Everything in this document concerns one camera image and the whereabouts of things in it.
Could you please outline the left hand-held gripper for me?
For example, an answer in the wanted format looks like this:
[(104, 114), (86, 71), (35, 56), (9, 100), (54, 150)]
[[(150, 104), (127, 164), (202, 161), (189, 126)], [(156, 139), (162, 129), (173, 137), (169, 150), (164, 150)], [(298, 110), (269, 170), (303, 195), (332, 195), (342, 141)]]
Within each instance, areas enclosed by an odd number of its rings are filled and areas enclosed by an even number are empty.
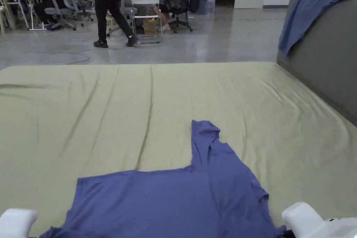
[(0, 216), (1, 238), (27, 238), (38, 212), (31, 209), (10, 208)]

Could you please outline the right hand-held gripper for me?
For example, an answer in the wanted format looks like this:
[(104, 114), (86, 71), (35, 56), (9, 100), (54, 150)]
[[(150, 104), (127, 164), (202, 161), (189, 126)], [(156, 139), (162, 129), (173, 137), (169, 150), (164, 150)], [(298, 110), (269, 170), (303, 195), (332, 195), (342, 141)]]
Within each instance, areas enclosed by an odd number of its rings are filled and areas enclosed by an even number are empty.
[(356, 238), (357, 218), (324, 220), (309, 204), (297, 202), (282, 212), (296, 238)]

